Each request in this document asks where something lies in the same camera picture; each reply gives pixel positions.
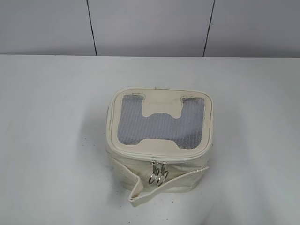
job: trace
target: mesh panel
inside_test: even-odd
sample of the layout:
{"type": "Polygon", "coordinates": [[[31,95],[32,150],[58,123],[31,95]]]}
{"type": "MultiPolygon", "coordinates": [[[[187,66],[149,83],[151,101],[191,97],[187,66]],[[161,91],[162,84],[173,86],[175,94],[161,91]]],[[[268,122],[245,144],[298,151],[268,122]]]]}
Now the mesh panel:
{"type": "Polygon", "coordinates": [[[143,139],[174,141],[181,149],[194,149],[201,141],[204,99],[184,98],[181,117],[167,113],[142,115],[143,96],[125,95],[122,101],[118,139],[122,144],[136,145],[143,139]]]}

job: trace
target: white table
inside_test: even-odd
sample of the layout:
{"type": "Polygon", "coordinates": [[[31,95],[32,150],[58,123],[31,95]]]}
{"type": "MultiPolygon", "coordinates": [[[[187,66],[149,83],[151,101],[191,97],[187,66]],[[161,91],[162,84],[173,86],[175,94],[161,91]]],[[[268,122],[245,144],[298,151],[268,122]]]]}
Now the white table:
{"type": "Polygon", "coordinates": [[[300,59],[0,56],[0,224],[298,225],[300,59]],[[105,152],[116,90],[209,93],[197,188],[133,208],[105,152]]]}

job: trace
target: cosmetic bag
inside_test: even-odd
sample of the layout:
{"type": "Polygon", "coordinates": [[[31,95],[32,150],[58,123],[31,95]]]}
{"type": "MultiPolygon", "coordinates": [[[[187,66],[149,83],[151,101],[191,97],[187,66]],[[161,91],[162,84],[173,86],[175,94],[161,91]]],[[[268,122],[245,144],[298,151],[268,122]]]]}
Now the cosmetic bag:
{"type": "Polygon", "coordinates": [[[106,151],[133,206],[195,188],[209,168],[212,136],[213,103],[199,91],[127,88],[107,112],[106,151]]]}

